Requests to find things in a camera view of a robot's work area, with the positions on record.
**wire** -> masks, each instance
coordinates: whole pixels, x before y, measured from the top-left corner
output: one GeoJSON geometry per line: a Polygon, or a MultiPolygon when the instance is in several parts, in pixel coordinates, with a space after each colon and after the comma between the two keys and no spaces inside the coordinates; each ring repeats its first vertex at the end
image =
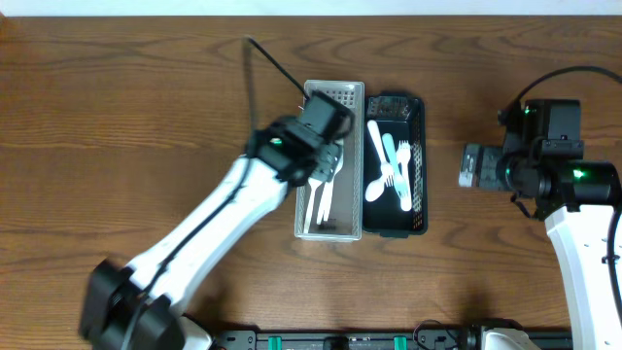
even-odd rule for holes
{"type": "Polygon", "coordinates": [[[421,323],[417,325],[417,327],[415,327],[414,331],[412,332],[412,341],[414,341],[417,344],[417,346],[423,348],[424,350],[431,350],[429,347],[427,347],[426,345],[422,344],[421,341],[419,341],[419,329],[421,328],[421,326],[425,325],[426,323],[430,323],[430,322],[439,324],[445,330],[447,335],[449,335],[449,337],[452,338],[456,342],[456,345],[447,347],[445,348],[446,350],[455,349],[460,345],[458,343],[458,339],[454,335],[449,333],[449,330],[447,330],[447,327],[445,327],[445,325],[442,322],[436,321],[433,319],[428,319],[428,320],[421,321],[421,323]]]}
{"type": "Polygon", "coordinates": [[[177,254],[190,242],[205,226],[207,226],[225,207],[237,196],[237,193],[242,188],[242,185],[246,181],[246,178],[249,175],[251,169],[251,159],[255,156],[256,151],[256,142],[254,133],[257,128],[257,113],[256,113],[256,104],[255,104],[255,89],[253,84],[253,69],[251,64],[251,49],[252,47],[248,44],[253,44],[255,41],[252,38],[246,37],[243,42],[242,48],[242,59],[244,64],[244,78],[246,82],[246,89],[248,93],[249,99],[249,120],[250,120],[250,133],[249,144],[246,149],[246,158],[248,159],[246,164],[244,165],[244,170],[242,171],[242,176],[238,181],[237,185],[231,190],[226,199],[210,214],[201,224],[195,227],[184,239],[164,258],[164,260],[159,264],[159,269],[155,272],[152,281],[145,287],[142,291],[142,295],[138,302],[138,306],[136,307],[132,317],[127,325],[127,329],[125,331],[125,335],[123,336],[123,343],[121,345],[121,350],[127,350],[129,348],[129,342],[134,333],[134,329],[138,323],[138,318],[140,317],[141,310],[147,303],[149,299],[149,294],[152,289],[156,285],[159,277],[166,272],[166,268],[168,265],[175,259],[177,254]]]}
{"type": "Polygon", "coordinates": [[[300,90],[300,92],[302,92],[302,95],[304,95],[305,101],[308,101],[309,98],[311,98],[311,97],[309,97],[309,94],[304,90],[304,87],[302,87],[302,85],[296,79],[294,79],[294,77],[292,77],[292,75],[290,75],[290,73],[288,73],[288,71],[286,71],[285,68],[283,68],[279,64],[279,62],[276,61],[276,59],[272,58],[270,53],[268,53],[266,50],[264,50],[263,47],[257,41],[255,41],[255,39],[253,39],[250,36],[246,36],[245,39],[249,43],[251,43],[251,45],[253,45],[257,50],[259,50],[259,52],[262,53],[265,56],[265,58],[267,58],[270,62],[272,62],[272,64],[274,64],[276,69],[278,69],[281,73],[283,73],[283,75],[287,79],[289,79],[290,82],[292,82],[292,84],[294,84],[300,90]]]}
{"type": "MultiPolygon", "coordinates": [[[[591,72],[591,73],[601,74],[601,75],[611,78],[613,81],[622,85],[622,76],[606,68],[597,67],[597,66],[589,66],[589,65],[566,67],[566,68],[558,69],[550,73],[547,73],[539,77],[538,79],[536,79],[533,83],[529,84],[527,87],[523,88],[523,90],[518,94],[518,96],[516,96],[516,98],[514,98],[512,102],[508,105],[510,107],[507,108],[507,111],[509,111],[511,106],[513,106],[517,102],[520,105],[520,100],[527,94],[527,92],[529,92],[536,85],[548,79],[551,79],[553,77],[557,77],[559,75],[571,73],[571,72],[591,72]]],[[[604,260],[607,261],[607,264],[609,267],[609,279],[611,280],[611,290],[613,291],[613,301],[615,303],[615,308],[618,312],[618,318],[620,319],[620,325],[622,326],[622,296],[620,296],[620,285],[618,283],[617,271],[615,270],[615,262],[619,259],[619,257],[617,257],[614,252],[615,232],[617,230],[618,221],[620,220],[621,214],[622,214],[622,200],[620,200],[620,203],[617,204],[613,210],[613,217],[611,218],[611,223],[609,224],[609,232],[607,235],[606,256],[604,257],[604,260]]]]}
{"type": "Polygon", "coordinates": [[[611,223],[609,224],[609,233],[606,238],[605,259],[609,267],[609,279],[611,280],[613,301],[615,302],[615,308],[618,311],[620,325],[622,325],[622,299],[620,298],[620,284],[618,283],[618,276],[615,270],[615,262],[620,259],[620,257],[615,255],[615,233],[618,228],[618,222],[620,221],[620,214],[622,214],[622,201],[620,201],[620,203],[613,209],[613,217],[611,217],[611,223]]]}

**white backdrop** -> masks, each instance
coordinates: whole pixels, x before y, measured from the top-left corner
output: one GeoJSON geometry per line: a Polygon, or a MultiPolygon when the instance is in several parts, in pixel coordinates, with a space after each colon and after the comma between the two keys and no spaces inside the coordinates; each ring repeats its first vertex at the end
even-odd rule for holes
{"type": "Polygon", "coordinates": [[[13,16],[622,15],[622,0],[0,0],[13,16]]]}

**green light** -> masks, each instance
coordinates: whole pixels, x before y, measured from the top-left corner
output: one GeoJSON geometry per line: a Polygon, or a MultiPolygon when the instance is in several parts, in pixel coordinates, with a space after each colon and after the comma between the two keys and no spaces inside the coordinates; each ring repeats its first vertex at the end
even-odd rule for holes
{"type": "Polygon", "coordinates": [[[574,170],[572,171],[572,174],[574,174],[574,177],[575,177],[575,178],[577,178],[577,179],[580,179],[580,178],[582,178],[583,176],[585,176],[585,173],[584,173],[583,171],[581,171],[581,170],[577,170],[577,169],[574,169],[574,170]]]}

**black cable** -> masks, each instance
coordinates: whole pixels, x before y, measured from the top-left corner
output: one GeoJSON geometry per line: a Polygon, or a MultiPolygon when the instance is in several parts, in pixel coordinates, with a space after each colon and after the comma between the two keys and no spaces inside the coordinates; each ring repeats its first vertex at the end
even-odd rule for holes
{"type": "Polygon", "coordinates": [[[419,325],[417,325],[417,327],[415,327],[415,330],[412,332],[412,341],[414,341],[415,344],[417,344],[417,346],[419,346],[420,348],[424,350],[431,350],[429,347],[427,347],[426,345],[422,344],[421,341],[419,341],[419,329],[421,328],[421,326],[425,325],[426,323],[430,323],[430,322],[439,324],[445,330],[447,335],[449,335],[449,337],[452,338],[456,342],[455,346],[447,347],[445,348],[445,350],[455,349],[460,345],[458,343],[458,339],[453,334],[449,333],[449,330],[447,330],[447,327],[445,327],[445,325],[442,322],[436,321],[433,319],[428,319],[428,320],[421,321],[421,323],[419,323],[419,325]]]}
{"type": "MultiPolygon", "coordinates": [[[[512,100],[512,102],[508,105],[507,111],[509,111],[512,106],[516,103],[519,103],[520,100],[536,85],[550,79],[553,77],[557,77],[562,74],[571,73],[571,72],[592,72],[604,75],[606,77],[611,78],[613,81],[618,84],[622,84],[622,76],[602,67],[597,66],[571,66],[562,69],[558,69],[547,73],[538,79],[536,79],[533,83],[529,84],[527,87],[523,88],[523,90],[512,100]]],[[[607,261],[609,267],[609,279],[611,280],[611,290],[613,291],[613,301],[615,302],[615,308],[618,312],[618,318],[620,319],[620,325],[622,325],[622,296],[620,296],[620,285],[618,283],[617,271],[615,270],[615,262],[619,259],[615,255],[615,232],[617,230],[618,221],[620,220],[620,214],[622,213],[622,200],[619,204],[614,207],[613,217],[611,218],[611,223],[609,224],[609,232],[607,235],[606,242],[606,256],[604,260],[607,261]]]]}
{"type": "Polygon", "coordinates": [[[611,217],[611,223],[609,224],[609,233],[606,237],[606,262],[609,267],[609,279],[611,280],[611,290],[613,291],[613,301],[615,302],[615,308],[618,311],[618,318],[620,319],[620,325],[622,325],[622,299],[620,298],[620,284],[618,283],[618,275],[615,270],[615,263],[620,257],[615,255],[615,232],[618,228],[618,222],[620,221],[620,214],[622,214],[622,201],[613,209],[613,217],[611,217]]]}
{"type": "Polygon", "coordinates": [[[265,58],[267,58],[270,62],[272,62],[272,64],[274,64],[274,66],[276,67],[276,69],[278,69],[281,73],[283,73],[283,75],[290,80],[290,82],[292,82],[292,84],[294,84],[299,90],[300,92],[302,92],[302,95],[304,96],[305,101],[308,101],[309,98],[309,94],[304,90],[304,87],[302,87],[302,85],[296,80],[294,79],[294,77],[292,77],[292,75],[290,75],[290,73],[288,73],[288,71],[285,70],[285,68],[283,68],[279,62],[277,62],[274,58],[272,58],[272,56],[270,55],[270,53],[268,53],[266,50],[264,50],[261,45],[255,41],[255,39],[253,39],[250,36],[246,36],[245,39],[251,43],[251,45],[253,45],[257,50],[259,50],[260,53],[263,53],[263,55],[265,56],[265,58]]]}
{"type": "Polygon", "coordinates": [[[252,47],[248,45],[249,43],[253,44],[254,42],[255,41],[252,38],[247,37],[245,38],[243,42],[243,48],[242,48],[242,59],[243,59],[243,64],[244,64],[244,78],[246,82],[246,89],[247,89],[248,99],[249,99],[249,120],[250,120],[250,129],[251,129],[250,130],[251,136],[249,137],[249,144],[247,145],[247,149],[246,149],[246,158],[248,158],[248,160],[246,164],[244,165],[242,176],[240,177],[240,180],[237,183],[237,185],[233,188],[233,190],[231,190],[227,198],[212,212],[212,214],[210,214],[207,218],[205,218],[205,220],[203,220],[201,224],[195,227],[186,237],[184,237],[184,239],[181,242],[179,242],[179,244],[168,254],[168,256],[166,256],[166,258],[164,258],[164,260],[160,262],[159,269],[155,272],[155,275],[152,278],[152,281],[149,283],[149,285],[147,285],[147,287],[145,287],[145,289],[141,293],[142,295],[138,302],[138,307],[136,307],[134,313],[132,314],[129,324],[127,325],[127,329],[125,330],[125,335],[123,337],[123,343],[121,345],[121,350],[127,350],[129,348],[129,342],[134,333],[134,329],[136,328],[136,324],[138,323],[138,318],[140,317],[142,308],[147,303],[147,300],[149,299],[149,294],[151,293],[152,289],[156,285],[156,282],[159,279],[159,277],[162,274],[164,274],[164,272],[166,272],[166,268],[168,267],[168,265],[175,259],[177,254],[184,248],[184,246],[186,246],[188,242],[190,242],[203,228],[205,228],[205,226],[207,226],[207,224],[209,224],[212,221],[212,219],[214,219],[221,211],[223,211],[223,209],[225,209],[225,207],[227,207],[227,205],[237,196],[237,193],[240,191],[240,189],[242,188],[242,185],[244,184],[244,182],[246,181],[246,178],[248,177],[248,174],[251,169],[251,166],[250,166],[251,159],[255,156],[255,151],[256,151],[254,133],[257,128],[257,115],[256,115],[256,106],[255,106],[255,90],[254,90],[254,85],[253,85],[253,69],[251,65],[252,47]]]}

